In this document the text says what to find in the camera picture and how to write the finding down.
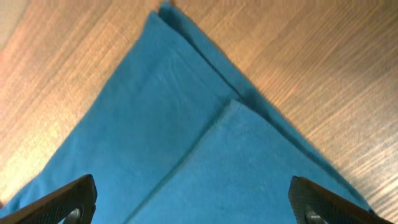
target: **wooden table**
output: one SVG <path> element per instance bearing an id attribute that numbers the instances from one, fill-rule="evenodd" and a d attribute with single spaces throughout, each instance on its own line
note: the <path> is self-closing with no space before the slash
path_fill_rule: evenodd
<path id="1" fill-rule="evenodd" d="M 398 222 L 398 1 L 176 1 Z M 158 1 L 30 2 L 1 52 L 0 199 L 40 172 Z"/>

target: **brown wooden floor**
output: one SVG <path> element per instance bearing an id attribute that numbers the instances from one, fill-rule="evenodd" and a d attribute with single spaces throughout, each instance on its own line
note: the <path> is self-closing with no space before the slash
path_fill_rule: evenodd
<path id="1" fill-rule="evenodd" d="M 398 222 L 398 1 L 231 2 L 175 5 Z M 158 5 L 27 6 L 1 53 L 0 200 L 43 168 Z"/>

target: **fabric fold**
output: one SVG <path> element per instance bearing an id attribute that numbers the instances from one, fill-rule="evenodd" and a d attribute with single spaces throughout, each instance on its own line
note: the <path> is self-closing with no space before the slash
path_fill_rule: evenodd
<path id="1" fill-rule="evenodd" d="M 164 3 L 158 14 L 149 14 L 140 38 L 87 114 L 44 170 L 0 210 L 0 217 L 84 174 L 92 174 L 98 191 L 93 223 L 134 221 L 132 217 L 136 215 L 145 222 L 151 221 L 142 219 L 147 206 L 153 206 L 152 199 L 158 198 L 157 193 L 163 192 L 163 186 L 169 186 L 170 181 L 178 185 L 174 178 L 180 169 L 176 168 L 185 170 L 185 159 L 203 141 L 203 135 L 214 138 L 208 130 L 213 129 L 215 121 L 219 122 L 220 114 L 231 101 L 233 105 L 240 102 L 250 108 L 250 113 L 244 112 L 245 119 L 261 118 L 262 125 L 272 128 L 278 139 L 285 142 L 284 146 L 273 148 L 278 153 L 270 158 L 278 161 L 278 157 L 287 157 L 294 151 L 302 161 L 315 167 L 311 172 L 325 176 L 326 188 L 368 208 L 362 196 L 258 93 L 211 40 L 189 18 Z M 232 129 L 241 128 L 232 124 Z M 268 139 L 262 131 L 256 135 Z M 248 150 L 260 149 L 256 146 Z M 291 166 L 302 167 L 302 161 L 292 161 Z M 163 202 L 167 201 L 161 200 L 159 207 L 153 208 L 161 208 Z"/>

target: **folded fabric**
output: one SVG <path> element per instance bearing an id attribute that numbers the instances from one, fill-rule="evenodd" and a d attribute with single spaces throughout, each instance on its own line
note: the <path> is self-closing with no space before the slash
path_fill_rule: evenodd
<path id="1" fill-rule="evenodd" d="M 84 174 L 98 191 L 93 223 L 293 223 L 293 175 L 369 208 L 167 3 L 150 13 L 93 106 L 0 217 Z"/>

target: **folded garment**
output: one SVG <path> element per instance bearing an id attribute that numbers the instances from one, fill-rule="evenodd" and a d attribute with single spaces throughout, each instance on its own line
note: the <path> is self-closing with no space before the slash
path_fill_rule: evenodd
<path id="1" fill-rule="evenodd" d="M 84 174 L 98 191 L 93 223 L 294 223 L 293 175 L 369 208 L 168 3 L 0 217 Z"/>

